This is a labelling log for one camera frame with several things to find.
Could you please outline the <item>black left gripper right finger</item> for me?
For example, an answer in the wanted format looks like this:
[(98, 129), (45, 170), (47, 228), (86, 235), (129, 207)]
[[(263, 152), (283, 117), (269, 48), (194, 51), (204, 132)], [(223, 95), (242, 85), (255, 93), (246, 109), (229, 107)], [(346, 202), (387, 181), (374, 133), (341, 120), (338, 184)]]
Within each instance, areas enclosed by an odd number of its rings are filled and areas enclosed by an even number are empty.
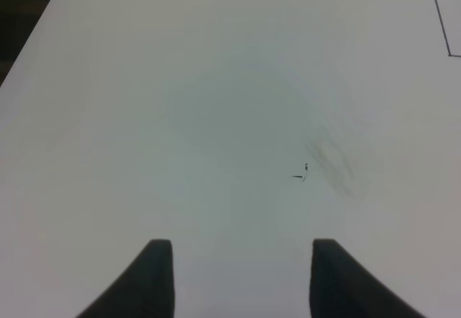
[(312, 317), (421, 317), (357, 262), (336, 240), (313, 241)]

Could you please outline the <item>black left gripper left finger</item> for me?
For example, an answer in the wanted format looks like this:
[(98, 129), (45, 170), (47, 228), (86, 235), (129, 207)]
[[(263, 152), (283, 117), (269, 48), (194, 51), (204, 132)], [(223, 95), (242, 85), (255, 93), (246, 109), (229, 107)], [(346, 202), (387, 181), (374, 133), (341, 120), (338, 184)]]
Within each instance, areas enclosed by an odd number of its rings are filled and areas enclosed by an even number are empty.
[(80, 317), (173, 317), (172, 243), (153, 239)]

